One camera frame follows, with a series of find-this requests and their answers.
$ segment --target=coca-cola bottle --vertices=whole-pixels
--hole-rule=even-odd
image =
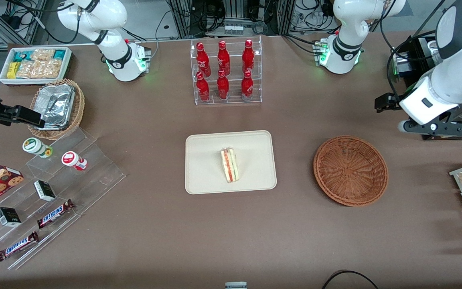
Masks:
[[[199,70],[204,73],[205,77],[209,77],[211,75],[211,68],[209,68],[209,57],[206,51],[204,51],[204,44],[202,42],[198,42],[196,44],[197,48],[197,66]]]
[[[197,77],[197,93],[202,102],[209,102],[209,86],[208,82],[204,79],[204,75],[202,72],[198,71],[196,73]]]
[[[242,70],[245,73],[247,70],[252,71],[254,68],[254,51],[253,41],[247,39],[245,41],[245,49],[242,54]]]
[[[242,79],[242,99],[245,101],[250,101],[253,97],[253,85],[254,82],[251,79],[251,71],[247,70],[243,74]]]
[[[219,70],[219,78],[217,79],[217,86],[219,88],[219,97],[226,100],[229,96],[229,80],[227,80],[226,73],[223,69]]]
[[[226,48],[226,42],[224,40],[219,41],[219,54],[217,55],[219,61],[219,69],[224,70],[226,75],[231,73],[231,63],[229,60],[229,52]]]

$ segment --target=wicker basket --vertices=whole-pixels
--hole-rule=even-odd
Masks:
[[[62,135],[66,134],[67,132],[79,126],[79,123],[81,123],[81,119],[83,118],[83,110],[85,108],[85,97],[83,95],[83,91],[81,91],[79,86],[74,81],[69,80],[69,79],[63,79],[63,80],[51,82],[51,83],[46,84],[46,86],[61,85],[61,84],[69,84],[76,89],[75,100],[72,106],[72,112],[71,112],[71,117],[70,117],[70,124],[66,130],[37,130],[33,126],[28,125],[29,130],[36,137],[50,139],[50,140],[57,140]],[[31,105],[30,105],[31,109],[33,109],[33,107],[35,106],[35,101],[37,100],[38,95],[39,95],[39,92],[35,94],[35,97],[31,101]]]
[[[374,203],[388,183],[383,156],[370,143],[348,135],[329,139],[318,148],[313,172],[331,199],[351,207]]]

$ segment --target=clear acrylic rack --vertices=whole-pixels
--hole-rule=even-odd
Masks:
[[[4,227],[0,223],[0,250],[4,250],[37,231],[40,241],[25,247],[0,262],[7,269],[17,269],[43,249],[56,236],[74,223],[91,205],[119,183],[125,175],[119,167],[95,144],[95,139],[81,128],[64,135],[51,144],[53,155],[47,159],[33,157],[20,169],[24,181],[0,197],[0,207],[14,208],[21,220],[17,227]],[[78,171],[61,162],[67,151],[77,152],[86,159],[87,168]],[[46,181],[57,196],[54,201],[39,199],[33,183]],[[40,220],[68,199],[75,207],[57,220],[39,229]]]
[[[254,68],[251,71],[251,78],[253,79],[253,97],[250,101],[242,99],[242,53],[245,48],[245,40],[251,39],[253,41],[254,50]],[[217,79],[219,71],[217,54],[219,53],[219,40],[221,39],[198,39],[192,40],[190,43],[190,63],[192,68],[192,82],[194,83],[194,100],[197,105],[211,105],[211,104],[254,104],[262,102],[262,43],[260,37],[250,38],[225,38],[227,51],[231,59],[231,74],[227,76],[229,80],[229,97],[227,100],[222,100],[218,96]],[[198,42],[204,44],[204,50],[209,57],[209,67],[211,68],[211,75],[206,78],[209,84],[209,102],[202,102],[197,93],[196,86],[196,73],[199,71],[197,66],[197,50],[195,45]]]

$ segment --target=sandwich slice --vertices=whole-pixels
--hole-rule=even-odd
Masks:
[[[222,156],[222,164],[224,165],[224,174],[228,183],[238,181],[238,166],[236,164],[235,152],[232,148],[223,149],[220,151]]]

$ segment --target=brown table surface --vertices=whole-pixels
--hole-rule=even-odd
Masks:
[[[389,91],[380,34],[346,75],[315,67],[281,37],[262,41],[263,103],[220,108],[194,105],[189,41],[162,42],[150,73],[130,83],[108,73],[97,47],[72,46],[70,77],[86,97],[81,127],[128,175],[23,267],[0,267],[0,287],[214,289],[243,280],[302,289],[339,269],[381,288],[462,287],[462,199],[448,176],[462,167],[462,141],[421,141],[397,130],[404,112],[376,114],[374,99]],[[36,90],[2,85],[0,97],[27,105]],[[243,130],[271,132],[277,187],[187,194],[185,139]],[[390,170],[370,206],[335,203],[313,176],[319,145],[344,134],[372,143]],[[0,125],[0,164],[22,167],[30,135],[26,125]]]

